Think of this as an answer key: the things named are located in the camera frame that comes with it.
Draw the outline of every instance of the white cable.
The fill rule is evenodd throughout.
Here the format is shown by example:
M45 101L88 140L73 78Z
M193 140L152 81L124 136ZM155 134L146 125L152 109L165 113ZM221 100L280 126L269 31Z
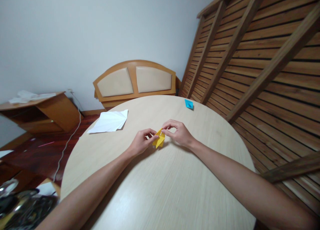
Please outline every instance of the white cable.
M71 92L71 94L72 94L72 96L74 96L74 98L78 101L79 106L81 107L81 111L83 111L83 107L82 107L80 101L79 101L79 100L77 99L77 97L73 94L73 92Z
M59 168L60 168L60 162L61 162L61 160L62 160L62 158L63 158L64 151L67 149L67 146L68 146L68 143L69 143L70 139L72 138L72 136L76 133L76 131L77 131L78 128L80 127L80 123L81 123L81 113L80 113L80 111L79 111L79 107L78 107L78 106L77 106L77 108L78 108L78 112L79 112L79 120L80 120L80 122L79 122L79 125L78 125L77 129L74 131L74 133L70 136L69 140L67 141L66 146L64 147L64 150L62 150L62 155L61 155L61 158L60 158L60 160L59 160L59 162L58 162L58 168L57 168L57 170L56 170L56 172L55 172L55 174L54 174L53 182L56 181L56 176L57 176L57 173L58 173Z

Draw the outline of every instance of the white wall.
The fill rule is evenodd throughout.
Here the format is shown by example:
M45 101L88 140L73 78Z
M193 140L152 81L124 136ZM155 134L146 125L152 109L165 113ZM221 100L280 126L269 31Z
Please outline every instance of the white wall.
M0 0L0 101L21 89L72 88L82 110L101 109L92 82L132 59L160 63L182 79L196 15L211 1ZM1 120L5 141L8 126L18 129Z

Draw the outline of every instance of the round table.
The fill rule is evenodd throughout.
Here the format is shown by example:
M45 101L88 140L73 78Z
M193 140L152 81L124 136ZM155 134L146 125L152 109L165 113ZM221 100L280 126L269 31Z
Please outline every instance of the round table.
M87 130L80 137L64 171L62 198L124 152L137 131L158 131L169 119L183 122L203 144L254 171L233 127L207 106L193 104L191 110L184 98L158 95L114 107L111 111L129 110L123 129L97 134ZM129 164L85 229L253 229L254 224L255 217L194 154L166 137L162 148L151 146Z

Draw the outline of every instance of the baseboard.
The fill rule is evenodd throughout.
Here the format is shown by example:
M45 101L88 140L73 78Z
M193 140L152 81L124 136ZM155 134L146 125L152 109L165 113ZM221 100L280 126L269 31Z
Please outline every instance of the baseboard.
M102 112L106 112L107 110L105 108L103 109L96 109L96 110L89 110L89 111L83 111L82 114L84 116L90 116L90 115L94 115L94 114L100 114Z
M33 137L33 135L31 133L26 132L26 133L22 134L21 136L13 139L11 142L8 142L3 147L1 147L0 151L13 150L14 148L18 147L19 145L21 145L22 143L24 143L25 141L29 140L32 137Z

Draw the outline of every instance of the forearm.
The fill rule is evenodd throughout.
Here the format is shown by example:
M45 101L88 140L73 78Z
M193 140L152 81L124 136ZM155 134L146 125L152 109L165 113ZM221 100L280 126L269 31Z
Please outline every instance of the forearm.
M63 199L37 230L80 229L133 158L125 151L100 168Z
M199 141L189 148L260 221L280 229L315 228L317 223L309 213L258 174Z

